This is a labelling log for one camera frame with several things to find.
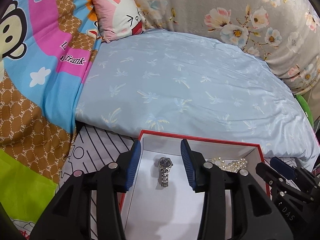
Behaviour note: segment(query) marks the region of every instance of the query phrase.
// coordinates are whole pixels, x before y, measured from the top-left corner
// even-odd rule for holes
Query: cartoon blanket
[[[0,201],[32,225],[74,137],[74,112],[101,44],[91,0],[13,0],[0,15]]]

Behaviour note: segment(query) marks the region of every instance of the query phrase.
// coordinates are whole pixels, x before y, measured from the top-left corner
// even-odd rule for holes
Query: pearl necklace
[[[224,160],[219,157],[218,159],[213,158],[211,159],[212,163],[217,165],[223,171],[230,171],[237,173],[241,169],[245,169],[247,167],[248,162],[241,158],[238,161],[232,161],[231,163],[226,164]]]

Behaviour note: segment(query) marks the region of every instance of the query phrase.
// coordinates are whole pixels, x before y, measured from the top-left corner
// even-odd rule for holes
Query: green object
[[[310,110],[310,107],[309,107],[307,101],[301,95],[295,95],[294,97],[299,102],[301,108],[303,109],[303,112],[306,114],[306,117],[308,118],[308,120],[313,128],[313,117],[312,117],[311,110]]]
[[[9,217],[36,223],[56,187],[0,149],[0,202]]]

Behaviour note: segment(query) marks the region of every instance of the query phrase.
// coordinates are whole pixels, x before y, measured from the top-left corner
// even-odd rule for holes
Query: watch
[[[161,186],[167,187],[168,186],[168,175],[171,167],[173,166],[172,161],[170,158],[161,157],[159,162],[159,173],[161,174]]]

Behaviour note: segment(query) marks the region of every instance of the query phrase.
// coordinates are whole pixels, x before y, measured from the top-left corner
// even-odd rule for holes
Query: black dot
[[[6,33],[6,32],[9,30],[9,27],[10,27],[9,24],[6,25],[6,26],[3,28],[3,31],[2,31],[2,32],[3,32],[3,33]]]
[[[8,36],[8,37],[5,39],[5,42],[6,42],[6,43],[9,43],[9,42],[12,40],[12,38],[13,38],[13,37],[12,37],[11,35]]]

